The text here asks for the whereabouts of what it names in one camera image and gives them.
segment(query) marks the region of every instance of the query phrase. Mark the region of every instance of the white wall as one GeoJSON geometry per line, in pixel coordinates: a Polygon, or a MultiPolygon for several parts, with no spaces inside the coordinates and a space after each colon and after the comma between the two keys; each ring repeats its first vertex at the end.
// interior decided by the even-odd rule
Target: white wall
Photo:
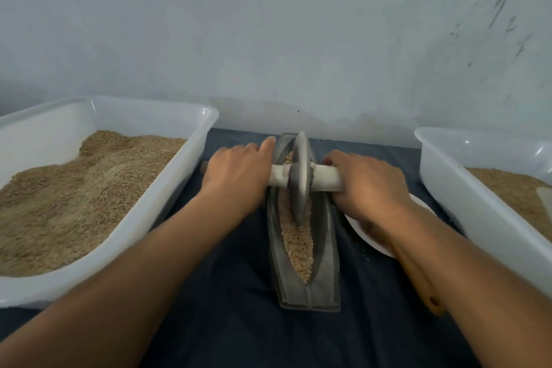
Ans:
{"type": "Polygon", "coordinates": [[[259,132],[549,138],[551,60],[552,0],[0,0],[1,113],[103,93],[259,132]]]}

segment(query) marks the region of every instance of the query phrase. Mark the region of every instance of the person's right hand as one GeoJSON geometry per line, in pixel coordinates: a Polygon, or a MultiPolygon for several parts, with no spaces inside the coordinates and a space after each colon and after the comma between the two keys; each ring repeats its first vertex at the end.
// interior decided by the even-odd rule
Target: person's right hand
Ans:
{"type": "Polygon", "coordinates": [[[382,227],[399,208],[414,204],[403,172],[387,162],[334,150],[323,164],[340,172],[346,191],[334,192],[333,201],[351,218],[382,227]]]}

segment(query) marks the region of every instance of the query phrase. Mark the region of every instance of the brown powder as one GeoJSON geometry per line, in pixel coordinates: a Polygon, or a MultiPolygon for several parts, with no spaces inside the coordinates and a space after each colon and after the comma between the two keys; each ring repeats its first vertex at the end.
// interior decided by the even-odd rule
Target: brown powder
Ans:
{"type": "MultiPolygon", "coordinates": [[[[293,152],[286,158],[286,163],[291,163],[293,152]]],[[[307,198],[305,205],[305,219],[302,225],[296,225],[292,218],[292,209],[289,203],[287,189],[280,188],[278,191],[278,214],[280,216],[281,236],[284,240],[285,251],[292,261],[293,269],[300,279],[306,284],[311,277],[313,270],[313,237],[311,235],[310,216],[312,201],[307,198]]]]}
{"type": "Polygon", "coordinates": [[[517,212],[548,241],[552,242],[552,222],[536,190],[551,186],[534,177],[499,169],[467,169],[517,212]]]}
{"type": "Polygon", "coordinates": [[[0,275],[45,274],[93,251],[184,142],[97,131],[77,159],[14,175],[0,189],[0,275]]]}

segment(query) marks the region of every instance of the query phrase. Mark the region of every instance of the pile of grain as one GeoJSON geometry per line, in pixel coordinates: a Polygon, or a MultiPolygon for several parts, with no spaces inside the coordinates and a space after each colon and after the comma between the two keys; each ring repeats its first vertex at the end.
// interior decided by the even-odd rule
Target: pile of grain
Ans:
{"type": "Polygon", "coordinates": [[[0,189],[0,275],[45,274],[93,251],[184,142],[98,131],[77,159],[13,176],[0,189]]]}
{"type": "MultiPolygon", "coordinates": [[[[293,152],[290,152],[286,156],[285,162],[290,163],[292,157],[293,152]]],[[[278,214],[280,216],[281,236],[284,240],[285,251],[292,261],[293,269],[304,283],[308,282],[313,270],[313,237],[310,227],[311,207],[312,201],[308,197],[303,224],[296,225],[292,218],[288,190],[279,189],[278,214]]]]}
{"type": "Polygon", "coordinates": [[[551,186],[534,177],[499,169],[467,169],[517,212],[548,241],[552,242],[552,222],[536,190],[551,186]]]}

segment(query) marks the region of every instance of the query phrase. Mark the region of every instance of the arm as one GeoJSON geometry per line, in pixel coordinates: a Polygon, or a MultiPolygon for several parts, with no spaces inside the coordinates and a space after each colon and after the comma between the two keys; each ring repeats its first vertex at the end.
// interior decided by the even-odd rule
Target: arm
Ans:
{"type": "Polygon", "coordinates": [[[399,169],[338,151],[325,164],[345,180],[336,205],[377,224],[421,267],[484,366],[552,366],[548,297],[412,202],[399,169]]]}
{"type": "Polygon", "coordinates": [[[215,153],[199,194],[0,343],[2,366],[137,366],[182,282],[262,202],[274,144],[215,153]]]}

